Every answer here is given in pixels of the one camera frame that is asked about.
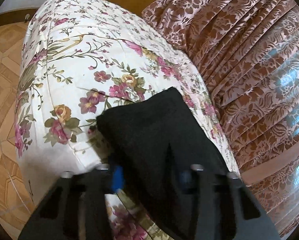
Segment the black pants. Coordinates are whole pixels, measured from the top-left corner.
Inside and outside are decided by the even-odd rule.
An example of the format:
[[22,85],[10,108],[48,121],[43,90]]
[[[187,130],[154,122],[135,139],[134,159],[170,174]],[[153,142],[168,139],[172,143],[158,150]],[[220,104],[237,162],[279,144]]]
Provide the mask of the black pants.
[[[125,190],[154,223],[176,239],[220,239],[226,163],[175,88],[106,110],[97,128],[111,164],[122,167]],[[192,191],[178,175],[192,172]]]

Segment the white floral bedspread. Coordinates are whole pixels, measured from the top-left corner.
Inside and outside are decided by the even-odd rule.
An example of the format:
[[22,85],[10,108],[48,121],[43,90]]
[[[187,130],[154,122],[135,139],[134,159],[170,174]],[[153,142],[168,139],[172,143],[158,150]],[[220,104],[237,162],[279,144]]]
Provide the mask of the white floral bedspread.
[[36,205],[20,239],[176,239],[124,188],[105,194],[112,148],[97,118],[169,88],[181,94],[228,172],[220,239],[237,231],[228,180],[237,165],[206,85],[185,53],[143,19],[104,0],[47,0],[22,49],[15,146]]

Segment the brown floral curtain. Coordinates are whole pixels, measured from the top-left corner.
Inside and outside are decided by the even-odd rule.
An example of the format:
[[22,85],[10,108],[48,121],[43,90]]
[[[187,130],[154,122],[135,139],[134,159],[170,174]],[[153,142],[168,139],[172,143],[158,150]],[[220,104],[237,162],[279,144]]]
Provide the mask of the brown floral curtain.
[[143,19],[200,72],[246,185],[281,237],[299,224],[299,6],[156,0]]

